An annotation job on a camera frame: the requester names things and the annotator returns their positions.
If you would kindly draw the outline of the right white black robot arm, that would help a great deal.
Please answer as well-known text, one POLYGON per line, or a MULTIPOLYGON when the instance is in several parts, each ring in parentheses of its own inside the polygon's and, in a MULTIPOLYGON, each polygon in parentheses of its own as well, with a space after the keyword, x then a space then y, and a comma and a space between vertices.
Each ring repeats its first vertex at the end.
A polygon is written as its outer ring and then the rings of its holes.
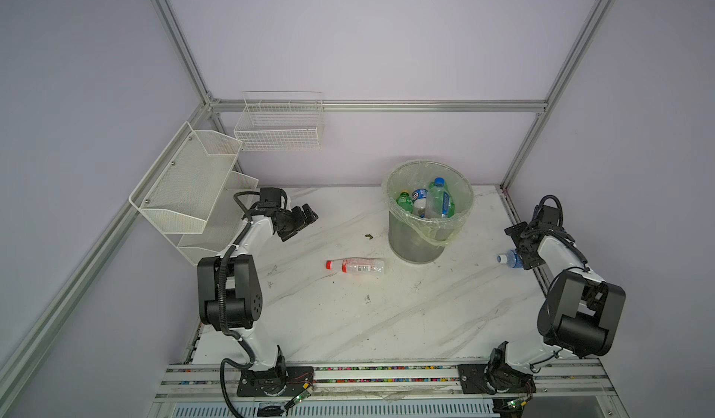
POLYGON ((486 380, 498 391, 523 387, 543 364, 556 358, 602 357, 608 354, 627 295, 588 264, 568 233, 555 226, 527 222, 506 228, 525 269, 542 265, 553 274, 536 329, 493 349, 486 380))

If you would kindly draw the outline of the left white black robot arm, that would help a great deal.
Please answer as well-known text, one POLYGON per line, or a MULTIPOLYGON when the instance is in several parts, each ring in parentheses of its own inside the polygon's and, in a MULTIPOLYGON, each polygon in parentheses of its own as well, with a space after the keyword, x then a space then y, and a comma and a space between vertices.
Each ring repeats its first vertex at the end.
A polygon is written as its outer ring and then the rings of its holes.
POLYGON ((200 321, 238 344, 246 359, 224 357, 221 369, 240 371, 246 384, 284 383, 288 374, 279 345, 258 326, 264 295, 256 257, 272 237, 285 242, 316 220, 318 214, 307 204, 248 210, 227 248, 197 264, 200 321))

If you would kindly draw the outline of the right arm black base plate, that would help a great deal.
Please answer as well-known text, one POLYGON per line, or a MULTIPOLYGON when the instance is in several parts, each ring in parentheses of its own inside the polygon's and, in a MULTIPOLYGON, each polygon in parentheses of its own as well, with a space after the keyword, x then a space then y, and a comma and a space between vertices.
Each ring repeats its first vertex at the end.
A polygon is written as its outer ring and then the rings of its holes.
POLYGON ((536 391, 532 375, 508 366, 460 364, 457 371, 464 394, 532 394, 536 391))

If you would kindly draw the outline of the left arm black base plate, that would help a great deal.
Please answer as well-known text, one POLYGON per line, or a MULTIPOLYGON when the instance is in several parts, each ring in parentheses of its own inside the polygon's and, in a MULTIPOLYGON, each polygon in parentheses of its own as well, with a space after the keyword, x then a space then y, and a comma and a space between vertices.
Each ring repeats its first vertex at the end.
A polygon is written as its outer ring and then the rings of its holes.
POLYGON ((315 370, 308 366, 242 371, 236 395, 239 398, 295 397, 313 384, 315 370))

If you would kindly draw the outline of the green bottle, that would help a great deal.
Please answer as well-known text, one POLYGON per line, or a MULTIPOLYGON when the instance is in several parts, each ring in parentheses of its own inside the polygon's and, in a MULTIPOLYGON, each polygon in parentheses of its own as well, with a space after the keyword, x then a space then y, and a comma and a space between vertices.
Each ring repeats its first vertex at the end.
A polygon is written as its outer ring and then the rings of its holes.
POLYGON ((396 203, 402 210, 404 210, 408 214, 413 214, 413 199, 411 198, 411 193, 407 191, 402 191, 398 195, 396 203))

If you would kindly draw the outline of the clear bottle blue cap sideways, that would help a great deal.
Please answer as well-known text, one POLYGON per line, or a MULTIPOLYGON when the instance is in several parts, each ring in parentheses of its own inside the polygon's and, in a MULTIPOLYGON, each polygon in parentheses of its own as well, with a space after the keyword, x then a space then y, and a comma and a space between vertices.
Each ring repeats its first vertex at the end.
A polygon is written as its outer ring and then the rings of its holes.
POLYGON ((449 193, 445 179, 437 177, 426 192, 426 218, 441 219, 454 216, 454 202, 449 193))

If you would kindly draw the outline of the clear bottle blue label angled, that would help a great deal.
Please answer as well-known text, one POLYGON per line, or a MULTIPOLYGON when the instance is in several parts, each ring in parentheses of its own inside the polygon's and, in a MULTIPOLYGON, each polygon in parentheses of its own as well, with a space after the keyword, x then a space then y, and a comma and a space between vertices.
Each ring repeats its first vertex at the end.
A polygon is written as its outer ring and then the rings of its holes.
POLYGON ((506 253, 500 253, 496 256, 497 261, 501 265, 506 265, 511 268, 523 268, 523 262, 516 250, 508 250, 506 253))

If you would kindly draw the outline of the clear bottle red white label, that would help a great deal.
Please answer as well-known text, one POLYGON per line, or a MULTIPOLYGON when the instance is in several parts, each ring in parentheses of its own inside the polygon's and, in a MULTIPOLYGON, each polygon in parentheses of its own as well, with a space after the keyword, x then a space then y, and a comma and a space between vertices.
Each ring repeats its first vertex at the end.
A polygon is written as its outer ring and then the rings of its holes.
POLYGON ((329 260, 325 263, 325 268, 345 274, 381 275, 385 272, 385 262, 381 259, 346 258, 329 260))

